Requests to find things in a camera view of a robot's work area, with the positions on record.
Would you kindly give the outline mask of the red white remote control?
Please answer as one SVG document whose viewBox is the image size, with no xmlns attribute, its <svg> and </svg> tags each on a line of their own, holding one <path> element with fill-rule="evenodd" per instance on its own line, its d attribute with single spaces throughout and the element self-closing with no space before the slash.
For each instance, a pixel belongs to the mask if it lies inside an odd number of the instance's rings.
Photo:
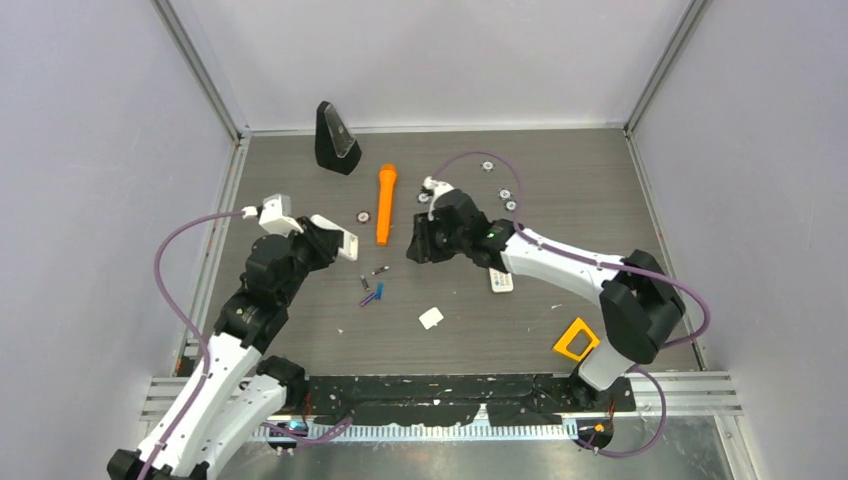
<svg viewBox="0 0 848 480">
<path fill-rule="evenodd" d="M 327 243 L 330 251 L 345 260 L 355 262 L 359 256 L 359 237 L 328 218 L 314 214 L 309 220 L 317 228 L 319 238 Z"/>
</svg>

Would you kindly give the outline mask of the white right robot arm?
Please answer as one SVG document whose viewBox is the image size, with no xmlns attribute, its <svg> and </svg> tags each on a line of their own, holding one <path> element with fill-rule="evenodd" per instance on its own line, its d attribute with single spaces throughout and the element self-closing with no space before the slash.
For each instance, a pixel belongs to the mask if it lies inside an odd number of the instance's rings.
<svg viewBox="0 0 848 480">
<path fill-rule="evenodd" d="M 463 255 L 478 267 L 544 281 L 600 309 L 605 337 L 578 361 L 570 385 L 584 410 L 605 403 L 611 385 L 632 366 L 652 363 L 684 316 L 682 298 L 645 251 L 624 257 L 585 251 L 509 219 L 490 221 L 468 194 L 446 182 L 429 179 L 423 190 L 430 203 L 413 217 L 408 259 L 440 263 Z"/>
</svg>

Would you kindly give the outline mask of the yellow triangular frame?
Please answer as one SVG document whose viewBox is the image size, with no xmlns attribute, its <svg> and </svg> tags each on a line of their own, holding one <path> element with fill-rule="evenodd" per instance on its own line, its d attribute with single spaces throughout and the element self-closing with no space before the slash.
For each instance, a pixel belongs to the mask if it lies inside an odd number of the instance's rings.
<svg viewBox="0 0 848 480">
<path fill-rule="evenodd" d="M 583 318 L 577 317 L 553 344 L 552 351 L 579 363 L 599 345 L 597 334 Z"/>
</svg>

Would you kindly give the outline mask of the purple battery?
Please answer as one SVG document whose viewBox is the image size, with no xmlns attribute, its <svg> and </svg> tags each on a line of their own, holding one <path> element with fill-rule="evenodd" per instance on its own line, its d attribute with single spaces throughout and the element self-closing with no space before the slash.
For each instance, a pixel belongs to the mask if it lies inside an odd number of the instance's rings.
<svg viewBox="0 0 848 480">
<path fill-rule="evenodd" d="M 376 293 L 372 293 L 372 294 L 366 296 L 364 299 L 362 299 L 359 302 L 359 306 L 364 307 L 364 306 L 368 305 L 370 302 L 374 301 L 375 299 L 376 299 Z"/>
</svg>

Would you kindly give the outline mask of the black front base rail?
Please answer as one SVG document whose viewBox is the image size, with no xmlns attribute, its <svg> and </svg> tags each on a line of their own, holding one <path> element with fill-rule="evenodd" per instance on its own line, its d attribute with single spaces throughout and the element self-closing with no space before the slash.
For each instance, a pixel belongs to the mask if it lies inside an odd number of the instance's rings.
<svg viewBox="0 0 848 480">
<path fill-rule="evenodd" d="M 603 416 L 636 410 L 631 383 L 617 379 L 602 393 L 579 387 L 566 375 L 313 376 L 311 413 L 355 426 L 465 426 L 479 412 L 494 426 L 554 425 L 564 414 Z"/>
</svg>

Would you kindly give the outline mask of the black wedge stand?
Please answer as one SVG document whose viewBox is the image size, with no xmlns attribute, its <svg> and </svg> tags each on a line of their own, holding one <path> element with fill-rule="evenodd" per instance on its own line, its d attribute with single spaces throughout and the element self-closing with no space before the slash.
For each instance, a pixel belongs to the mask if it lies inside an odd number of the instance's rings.
<svg viewBox="0 0 848 480">
<path fill-rule="evenodd" d="M 362 157 L 357 138 L 329 101 L 322 101 L 316 109 L 314 154 L 320 167 L 345 176 L 354 171 Z"/>
</svg>

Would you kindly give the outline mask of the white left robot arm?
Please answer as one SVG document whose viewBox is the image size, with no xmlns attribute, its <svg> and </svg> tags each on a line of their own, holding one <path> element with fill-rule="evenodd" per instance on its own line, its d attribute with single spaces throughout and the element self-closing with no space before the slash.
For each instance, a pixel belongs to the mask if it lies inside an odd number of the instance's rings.
<svg viewBox="0 0 848 480">
<path fill-rule="evenodd" d="M 113 454 L 110 478 L 216 479 L 269 416 L 305 405 L 303 368 L 266 351 L 307 276 L 340 258 L 356 260 L 359 239 L 321 215 L 285 217 L 264 228 L 198 367 L 139 446 Z"/>
</svg>

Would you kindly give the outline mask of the white battery cover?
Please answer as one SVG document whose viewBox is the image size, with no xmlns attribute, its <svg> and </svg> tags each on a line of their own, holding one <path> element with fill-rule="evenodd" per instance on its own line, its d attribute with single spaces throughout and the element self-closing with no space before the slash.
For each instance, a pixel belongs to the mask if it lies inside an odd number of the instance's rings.
<svg viewBox="0 0 848 480">
<path fill-rule="evenodd" d="M 431 307 L 422 313 L 418 320 L 425 330 L 437 326 L 444 319 L 444 315 L 438 307 Z"/>
</svg>

